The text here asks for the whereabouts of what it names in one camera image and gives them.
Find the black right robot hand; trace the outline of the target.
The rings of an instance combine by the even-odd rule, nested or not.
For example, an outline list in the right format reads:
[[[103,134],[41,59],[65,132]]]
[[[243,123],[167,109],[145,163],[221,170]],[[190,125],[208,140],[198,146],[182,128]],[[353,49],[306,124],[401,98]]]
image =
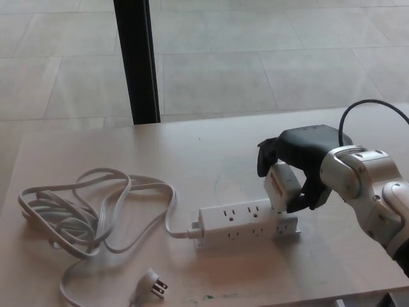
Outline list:
[[[328,125],[299,127],[283,131],[276,138],[258,144],[258,176],[267,176],[278,161],[300,169],[306,180],[286,205],[286,212],[314,210],[326,203],[331,189],[320,178],[320,166],[329,151],[338,148],[338,130]]]

